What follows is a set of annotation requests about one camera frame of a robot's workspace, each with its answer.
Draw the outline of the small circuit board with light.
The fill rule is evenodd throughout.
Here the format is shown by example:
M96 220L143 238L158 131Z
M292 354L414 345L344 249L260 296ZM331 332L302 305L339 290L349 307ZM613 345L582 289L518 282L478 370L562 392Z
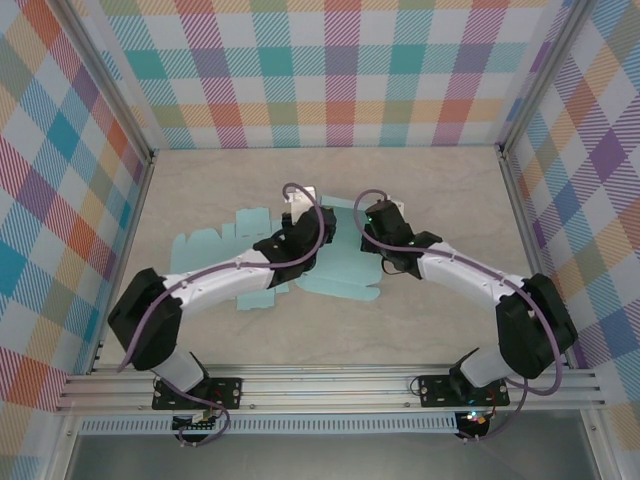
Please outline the small circuit board with light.
M467 411L456 414L457 427L460 431L488 428L491 413L488 411Z

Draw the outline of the aluminium side rail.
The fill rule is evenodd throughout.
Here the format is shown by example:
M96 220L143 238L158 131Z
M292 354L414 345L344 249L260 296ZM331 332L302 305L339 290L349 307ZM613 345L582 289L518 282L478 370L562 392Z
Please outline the aluminium side rail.
M520 287L544 314L558 350L564 353L577 340L576 328L553 281L542 273L537 249L533 246L533 230L529 226L522 194L506 156L498 154L499 166L516 216L516 223L523 240L525 254L532 274ZM546 369L562 363L553 354L551 342L538 315L517 293L501 297L496 306L500 353L514 372L524 378L534 379Z
M140 186L137 190L135 203L133 210L127 220L126 229L124 231L124 237L121 242L121 251L117 257L115 264L115 270L113 271L112 279L110 280L109 295L105 304L104 314L100 319L100 323L96 326L96 331L91 340L90 355L85 364L84 376L91 375L95 369L96 362L100 359L101 350L104 345L104 339L108 330L108 315L113 306L115 305L119 288L122 283L126 266L131 254L132 245L135 239L136 230L139 225L140 217L144 208L144 204L148 195L149 187L155 170L155 164L160 151L158 149L152 150L145 159L143 176Z

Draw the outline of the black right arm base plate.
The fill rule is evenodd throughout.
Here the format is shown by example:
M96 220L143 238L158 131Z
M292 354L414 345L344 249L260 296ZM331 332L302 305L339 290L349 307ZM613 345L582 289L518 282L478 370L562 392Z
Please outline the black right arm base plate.
M423 408L503 407L510 404L504 380L493 381L485 387L466 383L458 387L448 375L421 375L417 377L417 383Z

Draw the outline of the small black circuit board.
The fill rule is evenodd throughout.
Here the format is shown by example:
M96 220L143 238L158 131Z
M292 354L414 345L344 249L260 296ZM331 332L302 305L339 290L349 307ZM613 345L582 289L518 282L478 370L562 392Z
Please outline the small black circuit board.
M171 430L174 433L183 429L185 432L212 434L218 432L223 424L217 414L176 415L172 417Z

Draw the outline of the aluminium frame post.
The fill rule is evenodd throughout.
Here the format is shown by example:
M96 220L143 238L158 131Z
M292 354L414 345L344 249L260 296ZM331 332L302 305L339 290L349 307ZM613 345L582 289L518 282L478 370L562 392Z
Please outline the aluminium frame post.
M87 65L87 70L96 81L99 90L105 95L106 101L122 125L127 137L133 142L138 153L142 155L147 164L152 164L154 150L147 142L132 111L122 96L116 81L111 75L100 51L94 45L90 34L84 27L81 17L77 14L71 0L50 0L51 6L60 10L60 17L68 26L66 27L74 46L78 49L82 59Z
M549 0L544 8L500 114L502 126L495 135L499 159L505 159L524 134L597 2Z

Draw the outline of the light blue paper box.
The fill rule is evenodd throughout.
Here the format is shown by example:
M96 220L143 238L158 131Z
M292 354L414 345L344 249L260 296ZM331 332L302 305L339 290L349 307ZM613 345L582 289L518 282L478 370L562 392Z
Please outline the light blue paper box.
M381 258L362 252L361 232L353 215L353 200L323 196L321 205L331 207L337 223L330 244L317 253L315 266L295 280L297 287L315 294L373 301L380 290L376 285L382 279Z
M181 233L173 240L169 273L186 273L226 263L280 228L280 220L272 219L268 208L258 207L238 210L235 222L225 223L219 230L205 228L190 234Z

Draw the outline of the aluminium mounting rail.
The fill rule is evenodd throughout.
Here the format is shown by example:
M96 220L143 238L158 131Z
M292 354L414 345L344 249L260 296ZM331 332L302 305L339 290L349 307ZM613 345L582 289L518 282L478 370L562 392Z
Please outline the aluminium mounting rail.
M218 365L213 377L242 381L239 412L246 414L402 413L421 410L419 375L439 375L435 365ZM147 413L154 395L150 372L107 366L67 379L59 414ZM550 396L504 388L506 411L522 404L532 411L601 409L606 399L591 370L566 369Z

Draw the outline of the grey metal panel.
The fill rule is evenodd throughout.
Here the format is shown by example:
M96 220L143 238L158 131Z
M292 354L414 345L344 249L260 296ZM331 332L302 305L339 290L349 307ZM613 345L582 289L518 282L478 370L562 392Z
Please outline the grey metal panel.
M83 436L65 480L600 480L581 449L567 455L503 439L438 436L230 435L201 448L170 436Z

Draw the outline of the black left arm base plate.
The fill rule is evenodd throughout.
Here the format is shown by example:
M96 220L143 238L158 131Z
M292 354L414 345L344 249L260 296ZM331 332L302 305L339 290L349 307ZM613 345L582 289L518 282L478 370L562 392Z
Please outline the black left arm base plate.
M205 378L188 395L223 405L228 410L236 410L240 406L243 380L241 378L213 377ZM206 405L185 398L174 392L164 380L154 381L154 394L151 402L153 410L197 410Z

